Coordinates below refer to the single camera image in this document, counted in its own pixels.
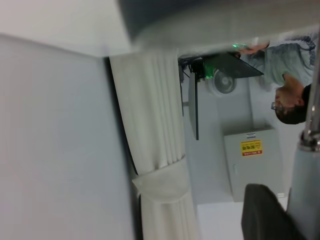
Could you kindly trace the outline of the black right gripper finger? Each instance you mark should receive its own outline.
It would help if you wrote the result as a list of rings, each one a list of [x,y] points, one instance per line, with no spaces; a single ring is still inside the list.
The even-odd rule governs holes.
[[[245,240],[304,239],[276,195],[263,184],[245,187],[241,229]]]

